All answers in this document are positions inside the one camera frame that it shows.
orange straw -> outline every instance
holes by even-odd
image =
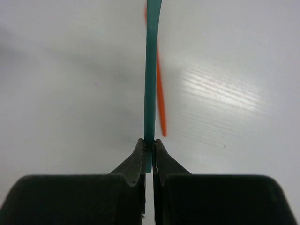
[[[145,5],[145,22],[147,22],[147,4]],[[157,79],[156,79],[156,88],[157,88],[157,100],[158,100],[158,109],[159,109],[159,116],[160,116],[160,124],[163,136],[167,136],[167,128],[166,128],[166,121],[165,121],[165,101],[164,101],[164,92],[163,92],[163,84],[161,79],[161,72],[160,72],[160,60],[159,60],[159,50],[157,47]]]

white surface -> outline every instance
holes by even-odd
[[[0,0],[0,201],[23,175],[107,173],[132,152],[143,136],[143,7]],[[275,178],[298,220],[299,8],[163,0],[159,30],[169,153],[193,173]]]

orange stick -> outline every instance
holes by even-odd
[[[147,4],[145,5],[145,22],[147,23]],[[157,47],[157,69],[156,69],[157,79],[156,79],[156,88],[157,88],[157,100],[158,100],[158,109],[160,116],[160,124],[163,136],[167,136],[167,127],[165,120],[165,101],[164,101],[164,92],[163,92],[163,84],[161,79],[161,70],[160,70],[160,60],[159,60],[159,50]]]

green straw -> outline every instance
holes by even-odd
[[[146,76],[144,100],[144,140],[147,149],[146,172],[152,168],[155,133],[156,62],[158,22],[162,0],[147,0]]]

teal stick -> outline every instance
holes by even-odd
[[[158,22],[162,0],[147,0],[146,75],[144,100],[144,140],[147,149],[146,172],[152,169],[155,133],[156,60]]]

